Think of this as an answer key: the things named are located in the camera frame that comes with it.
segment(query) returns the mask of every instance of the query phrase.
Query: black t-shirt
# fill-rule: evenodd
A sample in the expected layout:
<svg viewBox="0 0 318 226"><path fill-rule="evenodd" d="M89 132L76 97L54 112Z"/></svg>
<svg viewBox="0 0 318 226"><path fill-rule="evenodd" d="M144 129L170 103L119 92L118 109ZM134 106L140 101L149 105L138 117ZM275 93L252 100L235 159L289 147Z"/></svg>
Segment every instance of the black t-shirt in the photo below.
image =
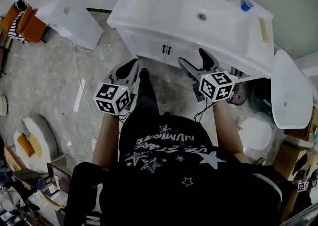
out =
<svg viewBox="0 0 318 226"><path fill-rule="evenodd" d="M213 146L200 123L132 116L122 128L119 150L115 167L99 174L100 207L109 224L276 222L277 186Z"/></svg>

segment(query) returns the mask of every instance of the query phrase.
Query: person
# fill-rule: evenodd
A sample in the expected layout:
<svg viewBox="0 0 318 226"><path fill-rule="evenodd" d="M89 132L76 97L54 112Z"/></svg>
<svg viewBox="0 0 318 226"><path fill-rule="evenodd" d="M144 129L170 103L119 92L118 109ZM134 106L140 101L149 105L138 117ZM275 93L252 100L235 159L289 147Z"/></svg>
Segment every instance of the person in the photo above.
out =
<svg viewBox="0 0 318 226"><path fill-rule="evenodd" d="M199 122L160 115L148 70L139 78L119 143L119 119L105 114L92 163L75 167L65 225L82 225L92 211L110 225L279 224L274 172L244 156L225 100L213 106L216 147Z"/></svg>

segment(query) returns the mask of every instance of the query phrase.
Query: wooden board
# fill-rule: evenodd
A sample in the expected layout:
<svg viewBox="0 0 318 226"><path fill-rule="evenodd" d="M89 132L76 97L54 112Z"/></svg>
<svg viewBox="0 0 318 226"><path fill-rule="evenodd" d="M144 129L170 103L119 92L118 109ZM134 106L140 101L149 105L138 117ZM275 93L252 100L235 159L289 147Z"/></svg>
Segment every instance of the wooden board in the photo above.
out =
<svg viewBox="0 0 318 226"><path fill-rule="evenodd" d="M12 171L18 171L18 170L22 170L26 168L10 147L4 147L4 156L5 156L7 164L9 165ZM28 190L31 190L30 185L24 182L22 183Z"/></svg>

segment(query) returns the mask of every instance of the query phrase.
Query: star print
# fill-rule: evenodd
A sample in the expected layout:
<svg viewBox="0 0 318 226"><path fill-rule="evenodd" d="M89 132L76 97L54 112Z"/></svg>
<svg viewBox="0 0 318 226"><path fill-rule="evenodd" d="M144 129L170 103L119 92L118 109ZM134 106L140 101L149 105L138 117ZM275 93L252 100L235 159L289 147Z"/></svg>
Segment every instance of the star print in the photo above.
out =
<svg viewBox="0 0 318 226"><path fill-rule="evenodd" d="M200 164L208 163L214 169L218 169L218 162L225 162L225 161L217 158L217 152L215 152L215 151L213 151L210 154L205 154L205 153L200 153L200 152L197 152L197 154L200 155L204 159L200 162Z"/></svg>
<svg viewBox="0 0 318 226"><path fill-rule="evenodd" d="M165 126L159 126L161 128L161 132L160 133L168 133L168 131L171 130L171 128L169 128L167 125Z"/></svg>
<svg viewBox="0 0 318 226"><path fill-rule="evenodd" d="M183 159L183 156L177 156L177 159L176 160L178 160L179 162L182 162L183 160L185 160L185 159Z"/></svg>
<svg viewBox="0 0 318 226"><path fill-rule="evenodd" d="M156 158L154 158L152 160L144 160L144 159L141 159L141 160L143 161L143 163L145 165L142 166L142 168L140 170L147 168L151 173L153 173L155 171L155 168L162 166L156 162Z"/></svg>
<svg viewBox="0 0 318 226"><path fill-rule="evenodd" d="M192 178L184 178L184 181L182 182L182 184L185 184L186 187L188 187L189 185L193 184L192 183Z"/></svg>
<svg viewBox="0 0 318 226"><path fill-rule="evenodd" d="M129 158L126 159L125 161L132 159L133 162L134 162L134 166L136 166L136 164L137 164L137 162L138 162L138 160L139 160L140 158L146 158L146 157L148 157L148 156L144 155L144 153L145 153L145 152L141 152L141 153L136 153L136 152L134 152L134 155L131 156L131 157L129 157Z"/></svg>

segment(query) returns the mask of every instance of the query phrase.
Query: floor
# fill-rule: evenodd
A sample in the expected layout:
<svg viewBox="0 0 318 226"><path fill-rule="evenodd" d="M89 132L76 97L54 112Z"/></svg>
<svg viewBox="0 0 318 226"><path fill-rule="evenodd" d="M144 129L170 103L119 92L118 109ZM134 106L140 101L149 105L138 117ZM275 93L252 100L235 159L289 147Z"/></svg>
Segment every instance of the floor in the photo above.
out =
<svg viewBox="0 0 318 226"><path fill-rule="evenodd" d="M103 114L92 100L99 82L108 76L110 70L123 60L130 59L120 35L107 25L108 14L92 13L105 30L98 45L112 44L88 53L77 49L80 78L85 80L84 91L97 117L100 127ZM205 103L198 103L192 91L192 80L179 68L141 58L140 67L148 68L151 82L157 95L161 114L168 111L193 119L204 109ZM7 75L0 80L0 94L8 99L8 115L0 117L0 134L8 145L14 145L14 132L22 128L22 118L37 113L42 115L52 127L59 153L79 152L85 156L85 141L91 134L98 136L97 123L87 99L82 96L77 112L74 103L80 87L76 66L74 45L53 30L47 34L47 43L22 44L14 41L6 65ZM138 80L134 85L138 89ZM239 125L247 117L254 116L248 102L243 106L231 105L234 120ZM211 141L217 145L213 110L208 109L201 120ZM246 149L245 153L253 160L261 157L274 162L281 144L280 132L273 127L270 144L263 151ZM85 161L80 154L70 153L67 168Z"/></svg>

